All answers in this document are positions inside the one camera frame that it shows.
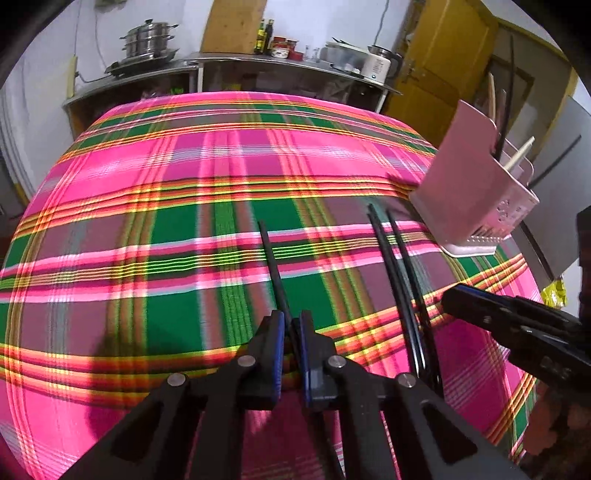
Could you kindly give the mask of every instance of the wooden door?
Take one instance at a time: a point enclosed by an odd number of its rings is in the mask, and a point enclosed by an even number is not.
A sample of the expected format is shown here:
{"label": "wooden door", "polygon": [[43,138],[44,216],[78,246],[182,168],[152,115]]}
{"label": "wooden door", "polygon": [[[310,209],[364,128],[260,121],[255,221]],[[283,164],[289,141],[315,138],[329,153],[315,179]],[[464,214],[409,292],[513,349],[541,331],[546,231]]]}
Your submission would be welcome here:
{"label": "wooden door", "polygon": [[479,0],[426,0],[384,114],[439,146],[458,100],[472,100],[498,23]]}

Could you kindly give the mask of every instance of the yellow bag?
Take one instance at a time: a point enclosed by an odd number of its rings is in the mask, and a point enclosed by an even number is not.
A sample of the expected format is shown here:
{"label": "yellow bag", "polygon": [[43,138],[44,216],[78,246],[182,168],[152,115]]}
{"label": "yellow bag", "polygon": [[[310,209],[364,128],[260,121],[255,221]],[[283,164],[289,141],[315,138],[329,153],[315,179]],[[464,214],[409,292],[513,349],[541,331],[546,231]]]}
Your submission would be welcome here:
{"label": "yellow bag", "polygon": [[542,290],[541,294],[544,305],[555,309],[566,307],[566,289],[562,276]]}

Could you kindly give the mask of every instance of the black chopstick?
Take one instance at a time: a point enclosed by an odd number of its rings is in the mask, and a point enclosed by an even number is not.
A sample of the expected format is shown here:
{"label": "black chopstick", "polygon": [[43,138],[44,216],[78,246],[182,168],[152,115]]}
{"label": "black chopstick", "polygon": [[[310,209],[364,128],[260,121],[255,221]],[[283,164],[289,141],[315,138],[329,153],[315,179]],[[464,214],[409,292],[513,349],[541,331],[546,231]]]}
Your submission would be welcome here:
{"label": "black chopstick", "polygon": [[505,111],[503,112],[501,130],[499,131],[499,138],[496,140],[495,152],[493,154],[493,157],[496,161],[501,160],[503,147],[505,146],[505,140],[507,138],[509,117],[511,116],[511,102],[513,100],[513,82],[515,80],[515,51],[513,46],[513,35],[509,37],[509,49],[511,55],[511,77],[509,77],[509,88],[507,89],[507,100],[505,102]]}
{"label": "black chopstick", "polygon": [[542,173],[540,173],[540,175],[538,175],[534,180],[532,180],[530,182],[530,184],[528,185],[530,190],[533,189],[538,183],[540,183],[542,180],[544,180],[548,174],[554,170],[558,164],[560,162],[562,162],[564,160],[564,158],[566,157],[566,155],[568,155],[570,153],[570,151],[577,145],[577,143],[580,142],[581,138],[583,138],[582,135],[579,135],[577,138],[574,139],[574,141],[568,146],[566,147],[566,150],[564,150],[556,160],[554,160],[550,166],[545,169]]}
{"label": "black chopstick", "polygon": [[392,247],[384,231],[384,226],[378,218],[373,205],[369,205],[369,221],[374,229],[374,234],[378,239],[379,249],[382,252],[384,259],[384,266],[388,274],[394,300],[396,301],[396,308],[398,309],[398,316],[400,317],[400,324],[402,325],[402,334],[404,336],[407,347],[408,366],[412,374],[423,380],[429,387],[432,388],[430,378],[427,375],[427,365],[425,354],[423,352],[423,344],[421,343],[421,336],[418,331],[418,324],[414,316],[413,304],[411,303],[402,272],[398,266]]}
{"label": "black chopstick", "polygon": [[431,319],[429,318],[427,306],[425,305],[425,299],[421,293],[421,287],[418,283],[413,261],[408,254],[408,249],[406,248],[406,244],[402,239],[402,234],[400,233],[400,229],[396,224],[394,214],[389,209],[387,209],[386,215],[388,215],[388,220],[392,226],[392,232],[394,233],[394,238],[398,244],[398,249],[400,250],[400,255],[402,256],[402,262],[404,263],[404,268],[406,269],[408,275],[408,281],[410,282],[410,288],[413,292],[414,301],[417,305],[418,320],[421,324],[421,329],[423,331],[423,341],[425,344],[425,350],[427,351],[427,366],[428,373],[431,376],[432,389],[437,395],[443,398],[443,379],[441,378],[439,357],[437,355],[435,338],[433,337],[433,330],[431,329]]}
{"label": "black chopstick", "polygon": [[[262,248],[265,252],[269,276],[271,277],[271,285],[273,286],[275,303],[277,304],[277,308],[283,312],[285,317],[285,332],[292,343],[291,347],[299,369],[301,368],[301,352],[299,351],[300,345],[298,345],[296,334],[293,331],[290,307],[287,303],[287,295],[285,295],[283,283],[281,282],[281,275],[279,274],[277,260],[275,260],[275,255],[273,254],[271,240],[269,239],[269,233],[267,232],[265,223],[262,220],[259,220],[258,226],[261,233]],[[332,445],[332,442],[329,439],[329,434],[326,429],[326,423],[324,423],[322,412],[307,411],[305,408],[302,408],[302,411],[304,416],[307,417],[307,425],[312,435],[316,452],[318,453],[321,463],[323,464],[325,477],[329,478],[330,480],[345,480],[343,470],[340,466],[339,457],[335,451],[334,446]]]}

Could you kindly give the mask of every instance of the plaid tablecloth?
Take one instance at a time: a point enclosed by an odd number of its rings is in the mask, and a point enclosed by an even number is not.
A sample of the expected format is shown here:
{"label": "plaid tablecloth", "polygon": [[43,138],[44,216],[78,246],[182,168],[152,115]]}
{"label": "plaid tablecloth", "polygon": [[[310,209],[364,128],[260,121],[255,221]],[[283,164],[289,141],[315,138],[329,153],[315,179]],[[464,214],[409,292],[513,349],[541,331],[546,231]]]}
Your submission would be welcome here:
{"label": "plaid tablecloth", "polygon": [[[485,332],[443,315],[439,298],[458,281],[538,291],[512,240],[490,257],[441,252],[407,200],[434,153],[391,118],[291,96],[113,108],[51,169],[0,273],[0,433],[14,455],[35,479],[57,478],[169,373],[230,359],[275,306],[257,220],[294,314],[312,310],[370,371],[406,371],[370,203],[401,219],[447,402],[518,455],[534,379]],[[286,385],[293,368],[287,359]],[[249,413],[246,430],[244,478],[322,477],[296,392]]]}

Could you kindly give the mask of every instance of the pink utensil holder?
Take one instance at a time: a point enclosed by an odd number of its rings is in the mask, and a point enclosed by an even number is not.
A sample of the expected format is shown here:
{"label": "pink utensil holder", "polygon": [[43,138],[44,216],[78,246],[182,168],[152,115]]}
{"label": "pink utensil holder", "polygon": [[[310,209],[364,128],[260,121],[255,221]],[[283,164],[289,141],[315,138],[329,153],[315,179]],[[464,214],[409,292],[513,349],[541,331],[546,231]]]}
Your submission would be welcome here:
{"label": "pink utensil holder", "polygon": [[533,166],[524,158],[503,168],[515,147],[506,142],[501,162],[491,152],[494,122],[460,101],[431,167],[410,201],[441,248],[453,257],[492,255],[497,245],[540,201],[527,188]]}

